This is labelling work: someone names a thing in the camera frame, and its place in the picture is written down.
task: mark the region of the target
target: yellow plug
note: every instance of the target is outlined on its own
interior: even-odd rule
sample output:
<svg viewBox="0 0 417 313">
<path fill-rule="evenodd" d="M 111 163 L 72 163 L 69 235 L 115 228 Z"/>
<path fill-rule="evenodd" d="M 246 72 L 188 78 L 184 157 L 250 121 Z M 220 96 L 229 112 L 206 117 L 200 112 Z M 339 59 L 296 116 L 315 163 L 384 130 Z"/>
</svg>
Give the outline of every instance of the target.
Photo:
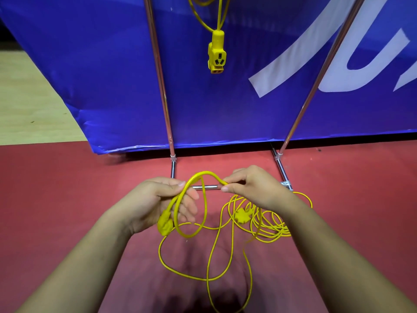
<svg viewBox="0 0 417 313">
<path fill-rule="evenodd" d="M 208 68 L 211 73 L 222 73 L 223 66 L 226 63 L 226 52 L 223 49 L 224 32 L 220 30 L 214 30 L 209 44 L 209 60 Z"/>
</svg>

